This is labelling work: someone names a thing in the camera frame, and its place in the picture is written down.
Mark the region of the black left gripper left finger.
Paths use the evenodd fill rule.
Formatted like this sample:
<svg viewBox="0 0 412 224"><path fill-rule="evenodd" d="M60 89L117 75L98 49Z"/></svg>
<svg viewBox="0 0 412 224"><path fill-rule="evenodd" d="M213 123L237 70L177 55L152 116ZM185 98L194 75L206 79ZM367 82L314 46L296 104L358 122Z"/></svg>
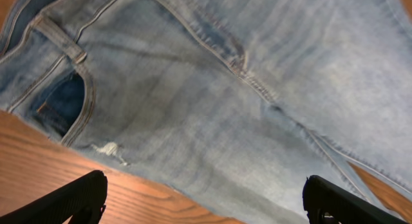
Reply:
<svg viewBox="0 0 412 224"><path fill-rule="evenodd" d="M1 216L1 223L97 224L106 209L108 179L95 170L24 207Z"/></svg>

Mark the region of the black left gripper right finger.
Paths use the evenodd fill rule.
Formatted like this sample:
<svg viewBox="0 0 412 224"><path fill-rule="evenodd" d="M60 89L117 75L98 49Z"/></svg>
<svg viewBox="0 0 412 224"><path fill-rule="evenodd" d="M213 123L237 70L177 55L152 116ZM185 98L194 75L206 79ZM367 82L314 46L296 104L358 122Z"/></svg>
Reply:
<svg viewBox="0 0 412 224"><path fill-rule="evenodd" d="M306 179L303 208L310 224L406 224L318 175Z"/></svg>

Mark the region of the light blue denim jeans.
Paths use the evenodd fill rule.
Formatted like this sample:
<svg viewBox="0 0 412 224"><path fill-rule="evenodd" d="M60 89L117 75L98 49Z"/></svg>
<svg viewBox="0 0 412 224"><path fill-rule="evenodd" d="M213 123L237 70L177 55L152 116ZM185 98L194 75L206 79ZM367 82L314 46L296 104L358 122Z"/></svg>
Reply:
<svg viewBox="0 0 412 224"><path fill-rule="evenodd" d="M400 0L17 0L1 109L224 216L304 223L315 174L411 197Z"/></svg>

